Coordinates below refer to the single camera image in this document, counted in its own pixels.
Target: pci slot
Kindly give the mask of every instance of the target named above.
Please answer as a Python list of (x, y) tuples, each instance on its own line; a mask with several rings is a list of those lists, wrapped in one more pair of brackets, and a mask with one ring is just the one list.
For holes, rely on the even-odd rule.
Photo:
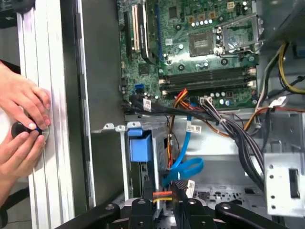
[(149, 64), (156, 64), (157, 59), (149, 49), (147, 12), (145, 4), (138, 4), (139, 39), (142, 58)]
[(124, 23), (125, 23), (125, 43), (126, 43), (126, 55), (129, 60), (132, 59), (132, 38), (130, 34), (130, 22), (129, 14), (127, 11), (124, 12)]
[(132, 27), (133, 27), (133, 46), (135, 51), (140, 50), (140, 39), (139, 39), (139, 22), (138, 22), (138, 6), (132, 6)]

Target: finger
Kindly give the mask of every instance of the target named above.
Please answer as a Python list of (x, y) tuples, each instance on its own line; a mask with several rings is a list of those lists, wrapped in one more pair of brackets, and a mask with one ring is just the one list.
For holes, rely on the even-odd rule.
[(24, 94), (36, 105), (36, 107), (38, 108), (38, 110), (40, 111), (42, 117), (43, 117), (43, 120), (44, 120), (44, 123), (46, 126), (50, 125), (50, 119), (45, 111), (45, 107), (44, 105), (42, 104), (42, 102), (40, 101), (39, 98), (37, 98), (37, 96), (30, 90), (27, 90), (24, 92)]
[(44, 130), (47, 128), (39, 109), (28, 97), (26, 97), (24, 94), (20, 94), (16, 95), (13, 100), (29, 113), (29, 115), (34, 119), (35, 123), (39, 126), (40, 129)]
[(27, 157), (19, 166), (19, 169), (27, 169), (28, 167), (31, 167), (33, 169), (43, 152), (44, 146), (44, 136), (40, 135), (34, 143)]
[(32, 120), (30, 120), (23, 110), (12, 100), (7, 100), (3, 103), (2, 109), (7, 113), (10, 117), (13, 119), (16, 119), (17, 121), (21, 122), (24, 126), (29, 128), (30, 130), (36, 129), (36, 125), (33, 123)]
[(4, 142), (0, 145), (0, 164), (6, 163), (28, 137), (28, 132), (22, 132), (13, 139), (11, 133), (9, 132)]
[(32, 131), (28, 139), (17, 149), (17, 151), (11, 156), (11, 158), (2, 165), (2, 168), (5, 171), (13, 172), (15, 171), (23, 160), (28, 156), (30, 153), (34, 142), (38, 137), (38, 131)]
[(48, 94), (42, 88), (39, 88), (36, 85), (32, 86), (32, 90), (42, 100), (43, 105), (47, 109), (50, 109), (51, 101), (50, 101), (50, 97), (48, 96)]

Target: cable label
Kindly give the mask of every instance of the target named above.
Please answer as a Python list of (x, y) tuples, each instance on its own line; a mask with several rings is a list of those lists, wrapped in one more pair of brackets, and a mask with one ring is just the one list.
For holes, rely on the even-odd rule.
[(152, 102), (148, 99), (143, 99), (143, 110), (151, 112), (152, 111)]
[(192, 125), (191, 121), (186, 121), (186, 132), (201, 134), (201, 126)]
[(189, 180), (187, 183), (186, 195), (188, 198), (193, 198), (195, 191), (195, 181)]
[(286, 105), (287, 100), (286, 100), (287, 96), (281, 96), (275, 100), (272, 101), (272, 103), (269, 105), (270, 108), (273, 108), (275, 106), (280, 106), (283, 107)]

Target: screw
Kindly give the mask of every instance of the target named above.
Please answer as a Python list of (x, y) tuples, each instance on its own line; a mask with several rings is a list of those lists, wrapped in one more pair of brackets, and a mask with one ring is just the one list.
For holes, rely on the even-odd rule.
[(189, 200), (189, 203), (190, 203), (190, 204), (195, 204), (195, 203), (196, 203), (196, 200), (190, 199), (190, 200)]
[(112, 204), (108, 204), (108, 206), (105, 209), (106, 210), (112, 210), (112, 209), (114, 209), (114, 206)]
[(226, 209), (226, 210), (231, 208), (230, 205), (228, 205), (228, 204), (222, 204), (222, 207), (223, 207), (223, 209)]
[(145, 204), (145, 200), (140, 199), (140, 201), (138, 202), (138, 204)]

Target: side panel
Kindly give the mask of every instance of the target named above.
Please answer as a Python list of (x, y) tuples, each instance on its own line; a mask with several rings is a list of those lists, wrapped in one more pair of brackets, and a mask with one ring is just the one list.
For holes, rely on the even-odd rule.
[(120, 135), (100, 133), (106, 123), (124, 124), (116, 1), (78, 0), (78, 35), (83, 77), (90, 173), (90, 207), (122, 191)]

